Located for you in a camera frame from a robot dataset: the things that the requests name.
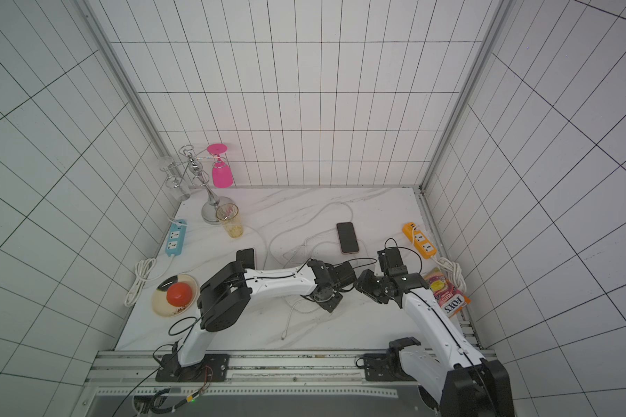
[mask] black smartphone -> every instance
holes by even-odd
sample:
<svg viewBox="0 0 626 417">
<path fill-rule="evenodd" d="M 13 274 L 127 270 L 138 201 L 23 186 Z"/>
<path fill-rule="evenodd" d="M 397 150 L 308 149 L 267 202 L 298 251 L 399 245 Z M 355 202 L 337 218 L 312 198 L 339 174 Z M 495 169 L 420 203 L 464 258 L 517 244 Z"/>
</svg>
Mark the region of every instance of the black smartphone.
<svg viewBox="0 0 626 417">
<path fill-rule="evenodd" d="M 341 252 L 344 254 L 356 254 L 359 252 L 357 236 L 354 234 L 354 226 L 350 221 L 337 223 L 338 241 L 341 243 Z"/>
</svg>

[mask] clear plastic cup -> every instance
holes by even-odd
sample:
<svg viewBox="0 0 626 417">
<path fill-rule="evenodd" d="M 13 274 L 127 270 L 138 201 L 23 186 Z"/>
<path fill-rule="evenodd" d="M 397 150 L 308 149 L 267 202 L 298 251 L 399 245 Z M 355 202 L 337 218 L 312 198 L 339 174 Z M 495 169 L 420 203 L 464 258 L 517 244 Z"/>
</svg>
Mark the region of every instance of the clear plastic cup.
<svg viewBox="0 0 626 417">
<path fill-rule="evenodd" d="M 243 234 L 239 207 L 234 204 L 224 204 L 216 210 L 216 218 L 223 225 L 230 238 L 239 238 Z"/>
<path fill-rule="evenodd" d="M 178 202 L 184 202 L 190 198 L 190 188 L 181 177 L 169 177 L 165 181 L 165 186 L 169 194 Z"/>
</svg>

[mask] white robotic arm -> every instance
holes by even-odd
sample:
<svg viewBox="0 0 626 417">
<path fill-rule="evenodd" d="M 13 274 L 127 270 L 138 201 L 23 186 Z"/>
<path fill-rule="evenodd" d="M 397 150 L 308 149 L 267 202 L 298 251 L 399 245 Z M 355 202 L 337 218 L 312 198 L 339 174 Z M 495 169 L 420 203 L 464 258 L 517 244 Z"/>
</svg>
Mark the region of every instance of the white robotic arm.
<svg viewBox="0 0 626 417">
<path fill-rule="evenodd" d="M 201 318 L 174 347 L 180 368 L 201 363 L 214 334 L 229 328 L 250 300 L 289 295 L 310 297 L 331 313 L 342 300 L 340 289 L 353 285 L 381 304 L 394 300 L 417 324 L 435 358 L 415 338 L 390 343 L 385 358 L 364 359 L 364 368 L 377 363 L 394 379 L 415 379 L 443 416 L 477 416 L 483 408 L 514 416 L 509 377 L 498 361 L 488 362 L 471 346 L 439 307 L 418 273 L 408 273 L 398 248 L 378 252 L 384 276 L 365 270 L 356 278 L 350 263 L 337 266 L 319 260 L 284 270 L 260 271 L 228 263 L 200 289 Z"/>
<path fill-rule="evenodd" d="M 315 275 L 308 265 L 284 270 L 257 271 L 247 269 L 243 281 L 250 290 L 251 300 L 311 294 L 317 287 Z M 206 350 L 216 332 L 208 331 L 205 326 L 194 326 L 191 332 L 178 341 L 178 360 L 181 367 L 192 366 L 204 359 Z"/>
</svg>

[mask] marble tabletop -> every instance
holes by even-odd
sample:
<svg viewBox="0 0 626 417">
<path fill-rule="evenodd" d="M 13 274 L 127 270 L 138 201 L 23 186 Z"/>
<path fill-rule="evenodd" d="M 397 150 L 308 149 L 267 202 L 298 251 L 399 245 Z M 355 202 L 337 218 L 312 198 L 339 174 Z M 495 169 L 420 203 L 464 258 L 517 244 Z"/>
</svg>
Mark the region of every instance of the marble tabletop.
<svg viewBox="0 0 626 417">
<path fill-rule="evenodd" d="M 345 202 L 352 208 L 351 213 L 343 204 L 329 205 L 308 225 L 279 236 L 274 240 L 272 253 L 281 262 L 283 254 L 303 244 L 307 237 L 326 229 L 334 230 L 309 240 L 306 251 L 320 242 L 330 242 L 317 246 L 312 254 L 313 258 L 328 263 L 340 263 L 360 256 L 376 257 L 376 252 L 384 248 L 387 238 L 395 238 L 399 246 L 410 246 L 401 232 L 402 226 L 409 221 L 415 222 L 423 230 L 428 229 L 413 188 L 231 188 L 217 190 L 217 193 L 234 200 L 243 224 L 259 232 L 266 243 L 281 231 L 306 223 L 326 204 Z M 152 311 L 151 295 L 167 277 L 187 271 L 202 285 L 228 262 L 234 261 L 236 251 L 248 247 L 255 249 L 258 268 L 263 266 L 266 245 L 258 233 L 246 228 L 242 237 L 232 239 L 222 227 L 205 224 L 200 215 L 205 201 L 206 192 L 201 191 L 181 204 L 176 218 L 185 219 L 190 224 L 183 252 L 173 259 L 162 279 L 150 283 L 143 290 L 116 350 L 154 350 L 181 337 L 167 335 L 167 329 L 176 320 L 184 316 L 199 317 L 199 310 L 194 307 L 173 318 L 162 318 Z M 335 227 L 337 223 L 351 219 L 360 240 L 360 253 L 343 255 Z M 402 257 L 409 271 L 419 270 L 420 262 L 416 255 L 402 251 Z M 288 266 L 295 265 L 297 261 L 301 264 L 306 258 L 302 250 Z M 432 260 L 423 262 L 423 272 L 435 266 Z M 167 263 L 163 245 L 153 276 L 162 273 Z M 276 268 L 281 266 L 269 256 L 265 269 Z M 357 275 L 362 270 L 364 268 L 357 269 Z M 290 296 L 285 299 L 279 297 L 261 302 L 251 301 L 231 328 L 217 332 L 209 349 L 382 350 L 387 348 L 391 340 L 407 336 L 414 336 L 424 342 L 415 323 L 396 303 L 376 304 L 358 291 L 343 294 L 342 302 L 331 314 L 309 302 L 297 304 L 297 310 L 312 312 L 293 312 L 287 336 L 282 339 L 290 305 L 299 300 L 299 296 Z"/>
</svg>

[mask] grid tile wall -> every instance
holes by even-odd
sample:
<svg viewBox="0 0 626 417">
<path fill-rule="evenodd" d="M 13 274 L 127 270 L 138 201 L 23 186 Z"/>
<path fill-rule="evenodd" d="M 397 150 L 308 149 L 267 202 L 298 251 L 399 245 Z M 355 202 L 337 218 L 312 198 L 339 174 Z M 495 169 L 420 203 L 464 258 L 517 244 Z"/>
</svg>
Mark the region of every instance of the grid tile wall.
<svg viewBox="0 0 626 417">
<path fill-rule="evenodd" d="M 91 0 L 170 152 L 237 185 L 419 184 L 498 0 Z"/>
<path fill-rule="evenodd" d="M 518 1 L 426 190 L 520 416 L 626 415 L 626 0 Z"/>
<path fill-rule="evenodd" d="M 69 415 L 169 228 L 134 115 L 67 0 L 0 1 L 1 416 Z"/>
</svg>

